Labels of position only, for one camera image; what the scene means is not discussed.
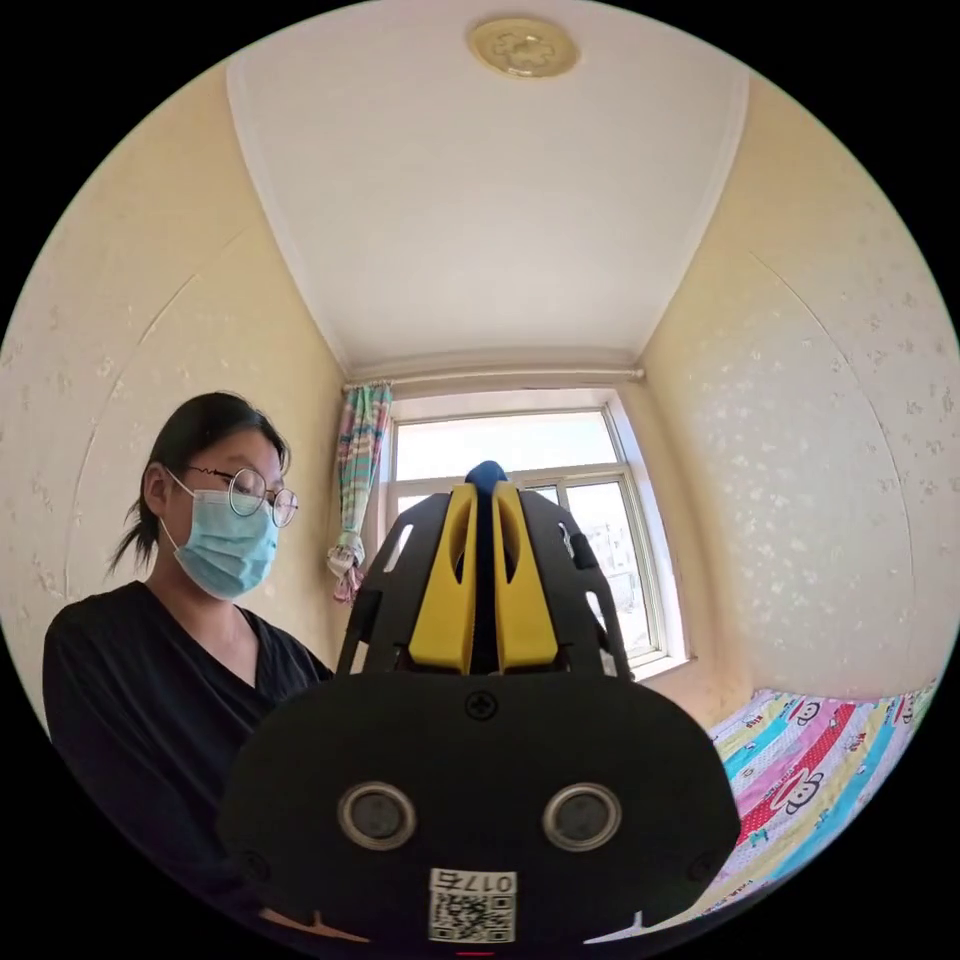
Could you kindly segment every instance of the blue surgical mask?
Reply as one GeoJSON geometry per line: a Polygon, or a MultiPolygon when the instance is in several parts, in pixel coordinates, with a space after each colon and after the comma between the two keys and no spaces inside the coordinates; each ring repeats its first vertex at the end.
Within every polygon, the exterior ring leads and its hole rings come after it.
{"type": "Polygon", "coordinates": [[[277,552],[277,525],[270,505],[264,501],[250,516],[241,517],[230,505],[228,491],[193,491],[173,479],[193,497],[190,537],[178,547],[162,520],[160,525],[187,576],[219,600],[234,600],[260,586],[277,552]]]}

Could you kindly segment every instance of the bed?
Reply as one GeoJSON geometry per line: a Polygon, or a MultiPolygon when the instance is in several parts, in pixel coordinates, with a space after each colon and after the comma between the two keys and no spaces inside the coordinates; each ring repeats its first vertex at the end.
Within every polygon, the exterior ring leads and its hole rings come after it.
{"type": "Polygon", "coordinates": [[[910,742],[936,684],[852,701],[759,690],[710,731],[741,818],[737,846],[700,901],[658,927],[711,913],[804,866],[874,795],[910,742]]]}

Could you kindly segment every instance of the black shirt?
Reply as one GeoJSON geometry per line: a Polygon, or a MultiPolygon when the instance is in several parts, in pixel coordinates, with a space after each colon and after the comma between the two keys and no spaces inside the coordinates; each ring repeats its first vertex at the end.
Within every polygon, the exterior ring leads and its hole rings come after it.
{"type": "MultiPolygon", "coordinates": [[[[104,814],[195,896],[275,939],[214,824],[233,761],[279,703],[332,674],[241,611],[259,640],[251,687],[140,582],[65,607],[46,636],[43,700],[54,747],[104,814]]],[[[309,935],[295,935],[317,940],[309,935]]]]}

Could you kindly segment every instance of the window frame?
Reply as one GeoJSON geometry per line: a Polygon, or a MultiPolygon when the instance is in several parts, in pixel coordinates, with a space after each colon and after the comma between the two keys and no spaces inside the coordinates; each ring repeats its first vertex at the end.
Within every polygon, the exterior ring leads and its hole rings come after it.
{"type": "MultiPolygon", "coordinates": [[[[431,477],[418,480],[396,480],[397,454],[399,446],[399,431],[402,426],[420,423],[445,423],[450,421],[463,420],[488,420],[505,419],[510,416],[548,416],[551,414],[562,413],[597,413],[603,417],[604,426],[610,437],[611,445],[617,459],[607,463],[578,464],[574,466],[548,467],[538,470],[515,470],[510,473],[510,480],[519,489],[533,489],[536,487],[556,487],[558,499],[564,509],[569,510],[569,501],[567,490],[570,487],[592,486],[602,483],[616,483],[620,488],[620,495],[623,500],[624,511],[627,517],[627,524],[633,544],[634,556],[637,562],[637,573],[640,578],[641,592],[643,595],[644,609],[647,619],[647,637],[648,646],[640,653],[635,653],[628,658],[630,669],[634,672],[637,680],[644,679],[644,673],[649,674],[651,667],[665,659],[671,659],[671,663],[666,669],[675,665],[676,649],[671,651],[671,644],[668,642],[664,606],[662,583],[659,576],[658,558],[655,555],[654,546],[650,536],[650,530],[647,523],[646,511],[637,488],[635,470],[632,468],[630,458],[628,457],[623,438],[621,437],[621,428],[618,426],[617,417],[611,409],[610,391],[576,391],[580,394],[577,399],[592,402],[574,403],[560,406],[518,406],[509,410],[497,409],[495,405],[487,409],[477,409],[467,413],[457,412],[455,409],[443,415],[403,415],[401,409],[399,416],[391,419],[389,437],[387,441],[386,454],[381,460],[381,502],[379,513],[381,515],[380,526],[383,535],[386,534],[399,516],[398,502],[402,497],[429,496],[433,493],[446,493],[449,489],[458,483],[463,483],[462,476],[455,477],[431,477]]],[[[443,399],[453,400],[455,398],[430,398],[437,402],[443,399]]],[[[383,537],[378,538],[378,543],[382,542],[383,537]]],[[[684,650],[682,660],[689,659],[684,650]]]]}

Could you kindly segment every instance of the colorful curtain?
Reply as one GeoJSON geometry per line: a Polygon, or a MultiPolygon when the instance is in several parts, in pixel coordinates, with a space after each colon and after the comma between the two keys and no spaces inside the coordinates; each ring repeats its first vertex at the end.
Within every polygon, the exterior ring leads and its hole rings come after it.
{"type": "Polygon", "coordinates": [[[340,536],[327,553],[327,566],[337,577],[333,595],[341,603],[353,603],[363,580],[360,528],[370,502],[392,402],[390,385],[379,383],[354,387],[343,405],[337,447],[340,536]]]}

